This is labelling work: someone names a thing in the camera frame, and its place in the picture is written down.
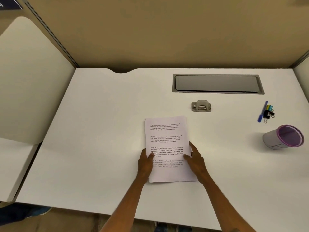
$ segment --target sheet of paper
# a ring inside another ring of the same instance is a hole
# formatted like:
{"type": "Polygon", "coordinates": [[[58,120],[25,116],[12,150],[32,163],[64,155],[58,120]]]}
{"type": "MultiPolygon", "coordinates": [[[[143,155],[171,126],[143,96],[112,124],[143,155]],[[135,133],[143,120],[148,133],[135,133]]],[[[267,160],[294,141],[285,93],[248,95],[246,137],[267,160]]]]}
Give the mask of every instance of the sheet of paper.
{"type": "Polygon", "coordinates": [[[154,153],[149,182],[197,181],[183,154],[191,156],[186,117],[145,120],[147,156],[154,153]]]}

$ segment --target cup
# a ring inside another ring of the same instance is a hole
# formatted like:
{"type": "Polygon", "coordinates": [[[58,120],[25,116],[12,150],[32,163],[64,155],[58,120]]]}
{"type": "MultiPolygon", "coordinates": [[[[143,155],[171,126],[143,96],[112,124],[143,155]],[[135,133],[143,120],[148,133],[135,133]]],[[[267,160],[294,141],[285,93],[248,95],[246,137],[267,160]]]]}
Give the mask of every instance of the cup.
{"type": "Polygon", "coordinates": [[[269,148],[280,150],[287,147],[300,147],[304,143],[304,136],[298,128],[292,125],[281,125],[265,133],[263,142],[269,148]]]}

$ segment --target purple rim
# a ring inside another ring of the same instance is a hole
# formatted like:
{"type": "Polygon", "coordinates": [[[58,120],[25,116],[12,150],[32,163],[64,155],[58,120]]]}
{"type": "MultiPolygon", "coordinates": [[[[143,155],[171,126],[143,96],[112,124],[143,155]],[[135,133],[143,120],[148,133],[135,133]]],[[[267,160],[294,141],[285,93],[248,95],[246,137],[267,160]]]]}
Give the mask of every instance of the purple rim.
{"type": "Polygon", "coordinates": [[[301,145],[304,143],[304,141],[305,141],[305,138],[304,138],[303,133],[302,133],[298,128],[296,128],[296,127],[293,126],[293,125],[281,125],[281,126],[279,126],[279,127],[277,128],[276,133],[277,133],[277,137],[279,138],[279,140],[280,140],[283,144],[285,144],[286,146],[288,146],[288,147],[299,147],[299,146],[301,146],[301,145]],[[283,141],[282,138],[279,136],[279,129],[282,128],[282,127],[292,127],[292,128],[294,128],[294,129],[296,129],[296,130],[299,132],[299,134],[302,136],[302,139],[303,139],[302,142],[301,142],[300,144],[296,145],[296,146],[292,146],[292,145],[286,143],[285,141],[283,141]]]}

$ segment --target person's left arm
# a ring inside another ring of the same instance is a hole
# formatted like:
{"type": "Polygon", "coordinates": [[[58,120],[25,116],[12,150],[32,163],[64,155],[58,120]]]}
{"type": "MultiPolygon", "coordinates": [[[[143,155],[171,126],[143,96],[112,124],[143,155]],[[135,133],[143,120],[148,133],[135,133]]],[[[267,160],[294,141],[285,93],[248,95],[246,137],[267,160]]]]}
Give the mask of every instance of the person's left arm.
{"type": "Polygon", "coordinates": [[[141,190],[147,182],[152,171],[152,160],[154,154],[146,156],[146,149],[143,149],[138,160],[138,171],[135,180],[123,197],[122,201],[107,220],[101,232],[130,232],[137,208],[141,190]]]}

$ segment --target finger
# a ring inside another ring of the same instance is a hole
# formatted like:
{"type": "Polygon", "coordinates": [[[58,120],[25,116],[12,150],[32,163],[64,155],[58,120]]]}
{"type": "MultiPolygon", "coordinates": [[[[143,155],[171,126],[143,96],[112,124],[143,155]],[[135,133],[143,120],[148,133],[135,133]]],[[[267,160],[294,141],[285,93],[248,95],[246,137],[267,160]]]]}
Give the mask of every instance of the finger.
{"type": "Polygon", "coordinates": [[[151,152],[150,155],[148,156],[148,160],[152,161],[153,159],[154,159],[154,153],[151,152]]]}
{"type": "Polygon", "coordinates": [[[147,155],[146,155],[146,148],[144,148],[142,151],[141,151],[141,156],[140,158],[147,158],[147,155]]]}
{"type": "Polygon", "coordinates": [[[197,150],[197,148],[195,147],[195,145],[193,145],[192,144],[192,142],[189,142],[189,146],[191,147],[191,149],[192,149],[192,151],[193,151],[193,155],[192,156],[194,156],[194,155],[201,155],[199,152],[198,152],[198,150],[197,150]]]}
{"type": "Polygon", "coordinates": [[[191,157],[188,156],[188,155],[186,155],[186,154],[183,155],[183,158],[184,158],[188,163],[191,161],[191,157]]]}

